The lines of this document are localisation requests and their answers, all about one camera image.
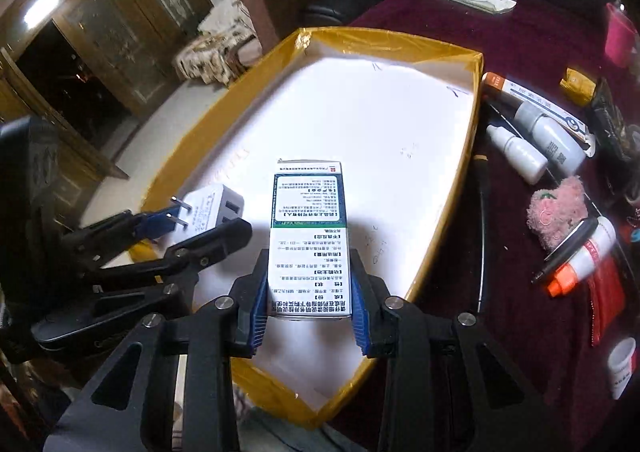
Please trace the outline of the white green medicine box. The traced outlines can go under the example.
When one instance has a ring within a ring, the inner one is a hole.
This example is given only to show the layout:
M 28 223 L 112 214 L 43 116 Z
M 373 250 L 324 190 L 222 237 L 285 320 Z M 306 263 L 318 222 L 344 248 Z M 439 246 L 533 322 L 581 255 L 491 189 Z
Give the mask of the white green medicine box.
M 281 161 L 269 232 L 270 314 L 341 319 L 352 314 L 342 165 Z

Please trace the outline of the white power adapter plug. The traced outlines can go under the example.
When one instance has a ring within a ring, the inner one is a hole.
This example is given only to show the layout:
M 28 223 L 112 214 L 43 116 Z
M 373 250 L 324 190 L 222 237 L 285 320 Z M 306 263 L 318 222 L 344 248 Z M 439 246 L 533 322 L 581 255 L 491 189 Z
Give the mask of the white power adapter plug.
M 170 245 L 241 218 L 244 209 L 243 197 L 220 183 L 200 187 L 183 198 L 173 196 L 171 201 L 179 209 L 177 213 L 167 215 L 167 219 L 175 224 L 168 234 Z

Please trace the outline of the pink plush toy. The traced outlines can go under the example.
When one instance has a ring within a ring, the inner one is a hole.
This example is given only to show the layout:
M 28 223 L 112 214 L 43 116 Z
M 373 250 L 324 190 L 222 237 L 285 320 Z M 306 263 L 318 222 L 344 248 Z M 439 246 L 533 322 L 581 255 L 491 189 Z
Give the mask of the pink plush toy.
M 533 193 L 526 222 L 546 250 L 554 250 L 576 225 L 588 217 L 584 186 L 577 176 L 565 178 L 552 190 Z

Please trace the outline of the red snack packet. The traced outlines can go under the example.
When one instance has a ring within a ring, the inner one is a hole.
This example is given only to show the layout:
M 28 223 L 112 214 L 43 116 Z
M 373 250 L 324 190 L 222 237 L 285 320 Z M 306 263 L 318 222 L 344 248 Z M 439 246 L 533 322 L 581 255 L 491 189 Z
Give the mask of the red snack packet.
M 591 303 L 591 346 L 597 347 L 611 323 L 626 305 L 617 265 L 607 256 L 588 279 Z

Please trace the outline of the white bottle orange cap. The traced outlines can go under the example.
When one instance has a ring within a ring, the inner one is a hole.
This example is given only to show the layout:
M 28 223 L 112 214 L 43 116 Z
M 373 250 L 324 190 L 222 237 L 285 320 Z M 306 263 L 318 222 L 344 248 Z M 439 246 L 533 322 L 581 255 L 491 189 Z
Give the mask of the white bottle orange cap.
M 592 234 L 576 253 L 554 272 L 553 279 L 547 286 L 548 293 L 552 297 L 569 293 L 599 268 L 615 242 L 614 225 L 607 217 L 599 217 L 598 225 Z

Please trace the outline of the large white dropper bottle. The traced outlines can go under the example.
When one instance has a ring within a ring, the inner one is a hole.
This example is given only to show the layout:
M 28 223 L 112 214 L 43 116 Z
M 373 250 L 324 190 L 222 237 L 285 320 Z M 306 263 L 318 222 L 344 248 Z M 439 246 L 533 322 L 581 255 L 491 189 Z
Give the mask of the large white dropper bottle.
M 559 123 L 528 102 L 518 106 L 514 119 L 530 135 L 544 156 L 562 172 L 562 175 L 566 177 L 576 175 L 586 155 Z

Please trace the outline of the white pill bottle red label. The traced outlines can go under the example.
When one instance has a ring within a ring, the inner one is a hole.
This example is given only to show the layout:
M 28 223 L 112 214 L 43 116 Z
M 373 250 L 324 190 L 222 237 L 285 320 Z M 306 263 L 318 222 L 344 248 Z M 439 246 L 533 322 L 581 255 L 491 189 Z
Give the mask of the white pill bottle red label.
M 634 337 L 626 337 L 608 355 L 608 386 L 612 398 L 618 400 L 626 389 L 636 369 L 637 342 Z

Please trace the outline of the black snack packet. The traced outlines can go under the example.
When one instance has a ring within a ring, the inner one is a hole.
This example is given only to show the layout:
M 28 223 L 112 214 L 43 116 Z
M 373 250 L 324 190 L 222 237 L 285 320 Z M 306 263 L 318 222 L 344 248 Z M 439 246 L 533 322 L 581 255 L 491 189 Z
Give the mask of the black snack packet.
M 587 106 L 591 130 L 605 154 L 623 163 L 638 156 L 620 108 L 614 104 L 605 78 L 600 78 Z

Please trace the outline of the yellow taped foam box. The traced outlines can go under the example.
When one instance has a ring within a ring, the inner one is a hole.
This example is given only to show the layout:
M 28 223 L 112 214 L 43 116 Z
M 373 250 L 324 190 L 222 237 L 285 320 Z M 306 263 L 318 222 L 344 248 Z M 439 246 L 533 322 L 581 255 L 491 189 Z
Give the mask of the yellow taped foam box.
M 155 175 L 143 207 L 222 184 L 250 243 L 206 271 L 198 305 L 269 255 L 266 336 L 233 381 L 274 416 L 330 420 L 372 368 L 358 349 L 348 269 L 413 299 L 471 157 L 480 52 L 369 28 L 294 32 L 209 109 Z

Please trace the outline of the wooden cabinet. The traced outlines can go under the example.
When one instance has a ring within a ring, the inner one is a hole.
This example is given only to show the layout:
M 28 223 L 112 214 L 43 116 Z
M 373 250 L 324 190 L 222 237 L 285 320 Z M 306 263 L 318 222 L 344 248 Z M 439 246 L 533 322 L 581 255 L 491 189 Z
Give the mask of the wooden cabinet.
M 55 210 L 76 223 L 170 94 L 172 61 L 209 0 L 1 0 L 1 118 L 47 119 L 61 139 Z

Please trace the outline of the small white dropper bottle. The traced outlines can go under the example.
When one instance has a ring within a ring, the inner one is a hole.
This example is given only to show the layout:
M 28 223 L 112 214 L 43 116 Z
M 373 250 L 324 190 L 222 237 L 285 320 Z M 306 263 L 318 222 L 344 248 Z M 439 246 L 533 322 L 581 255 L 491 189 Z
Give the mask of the small white dropper bottle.
M 489 140 L 506 156 L 512 168 L 529 184 L 537 184 L 548 168 L 548 159 L 526 140 L 503 127 L 488 125 Z

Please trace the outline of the floral patterned cloth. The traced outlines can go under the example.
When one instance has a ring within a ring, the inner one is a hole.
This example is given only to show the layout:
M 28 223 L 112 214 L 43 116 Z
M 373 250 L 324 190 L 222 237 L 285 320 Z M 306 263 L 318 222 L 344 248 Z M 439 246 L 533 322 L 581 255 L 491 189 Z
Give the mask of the floral patterned cloth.
M 262 58 L 262 44 L 241 0 L 222 0 L 198 25 L 198 35 L 172 61 L 182 80 L 228 88 Z

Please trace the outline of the gold foil packet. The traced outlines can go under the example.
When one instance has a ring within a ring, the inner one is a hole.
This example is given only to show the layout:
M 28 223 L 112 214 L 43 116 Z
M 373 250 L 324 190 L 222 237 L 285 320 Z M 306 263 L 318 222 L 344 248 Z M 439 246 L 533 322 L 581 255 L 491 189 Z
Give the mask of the gold foil packet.
M 596 93 L 597 83 L 574 68 L 567 67 L 560 81 L 564 95 L 575 105 L 586 107 Z

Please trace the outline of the pink knitted bottle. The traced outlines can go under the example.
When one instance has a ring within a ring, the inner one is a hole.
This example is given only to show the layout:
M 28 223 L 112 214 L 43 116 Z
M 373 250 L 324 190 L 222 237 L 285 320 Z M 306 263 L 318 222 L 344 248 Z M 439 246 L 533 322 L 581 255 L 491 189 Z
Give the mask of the pink knitted bottle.
M 636 44 L 637 29 L 619 5 L 606 4 L 608 31 L 604 45 L 606 57 L 617 67 L 629 66 Z

